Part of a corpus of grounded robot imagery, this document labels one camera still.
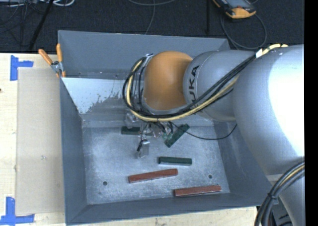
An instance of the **yellow cable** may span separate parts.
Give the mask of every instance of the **yellow cable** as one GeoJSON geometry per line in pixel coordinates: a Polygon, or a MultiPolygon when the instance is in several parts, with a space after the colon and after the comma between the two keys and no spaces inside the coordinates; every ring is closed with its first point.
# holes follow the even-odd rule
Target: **yellow cable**
{"type": "MultiPolygon", "coordinates": [[[[280,48],[280,47],[287,47],[286,44],[273,44],[269,47],[267,47],[265,50],[262,50],[262,53],[261,55],[265,55],[267,54],[270,50],[274,49],[274,48],[280,48]]],[[[136,66],[134,67],[134,69],[132,70],[132,72],[134,72],[138,66],[142,63],[142,60],[140,60],[136,66]]],[[[188,112],[186,113],[183,113],[183,114],[180,114],[180,115],[177,115],[177,116],[173,116],[173,117],[166,117],[166,118],[155,118],[155,117],[146,117],[146,116],[143,116],[139,113],[137,113],[136,111],[134,110],[130,110],[133,115],[135,115],[136,117],[138,117],[139,119],[141,120],[144,120],[146,122],[169,122],[169,121],[174,121],[174,120],[177,120],[177,119],[180,119],[180,118],[183,118],[183,117],[187,117],[187,116],[190,116],[198,111],[200,111],[201,109],[203,109],[204,107],[206,107],[207,105],[211,104],[212,102],[214,102],[215,100],[217,100],[220,96],[222,96],[224,93],[226,93],[230,88],[232,88],[234,86],[234,84],[236,83],[237,79],[238,79],[239,75],[237,75],[235,78],[233,78],[233,80],[225,87],[223,88],[221,91],[219,91],[216,95],[214,95],[213,97],[211,97],[210,99],[206,100],[205,102],[203,102],[202,104],[200,104],[199,106],[189,110],[188,112]]],[[[127,92],[126,92],[126,99],[127,99],[127,102],[129,104],[129,106],[132,106],[132,103],[131,103],[131,100],[130,100],[130,86],[131,86],[131,83],[132,83],[132,79],[133,79],[133,76],[131,76],[128,80],[128,85],[127,85],[127,92]]]]}

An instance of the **bin floor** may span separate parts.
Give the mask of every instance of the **bin floor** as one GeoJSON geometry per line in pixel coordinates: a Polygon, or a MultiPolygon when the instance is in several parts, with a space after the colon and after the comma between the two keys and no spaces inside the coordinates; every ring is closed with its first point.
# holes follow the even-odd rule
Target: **bin floor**
{"type": "MultiPolygon", "coordinates": [[[[173,189],[221,185],[229,187],[217,141],[206,141],[183,134],[170,148],[162,137],[150,138],[149,155],[137,158],[140,138],[122,135],[120,128],[83,128],[86,195],[89,204],[173,197],[173,189]],[[162,165],[158,157],[186,157],[192,165],[162,165]],[[144,182],[128,183],[128,176],[169,168],[178,175],[144,182]]],[[[193,127],[189,132],[215,137],[214,127],[193,127]]]]}

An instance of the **black floor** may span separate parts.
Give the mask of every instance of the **black floor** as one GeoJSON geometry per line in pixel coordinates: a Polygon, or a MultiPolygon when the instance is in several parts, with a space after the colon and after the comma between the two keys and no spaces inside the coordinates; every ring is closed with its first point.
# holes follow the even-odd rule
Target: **black floor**
{"type": "Polygon", "coordinates": [[[58,30],[230,36],[242,46],[231,43],[233,49],[256,49],[274,43],[304,44],[305,0],[258,0],[254,3],[256,15],[239,21],[227,18],[211,0],[75,0],[70,6],[52,6],[30,49],[47,6],[42,1],[19,7],[1,2],[0,52],[37,52],[43,48],[55,53],[58,30]],[[226,33],[221,17],[225,17],[226,33]]]}

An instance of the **table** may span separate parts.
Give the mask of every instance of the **table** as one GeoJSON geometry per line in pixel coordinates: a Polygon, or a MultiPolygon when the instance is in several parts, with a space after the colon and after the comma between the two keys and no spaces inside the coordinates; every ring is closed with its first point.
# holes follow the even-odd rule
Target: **table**
{"type": "MultiPolygon", "coordinates": [[[[0,216],[5,214],[5,198],[16,198],[16,159],[17,159],[17,113],[18,81],[10,81],[10,58],[18,57],[19,61],[33,61],[33,69],[53,72],[38,54],[0,53],[0,216]]],[[[50,55],[53,61],[56,55],[50,55]]],[[[97,223],[96,226],[252,226],[257,210],[255,207],[219,210],[201,213],[189,213],[166,217],[154,217],[127,221],[97,223]]],[[[57,225],[64,223],[63,211],[36,213],[32,226],[57,225]]]]}

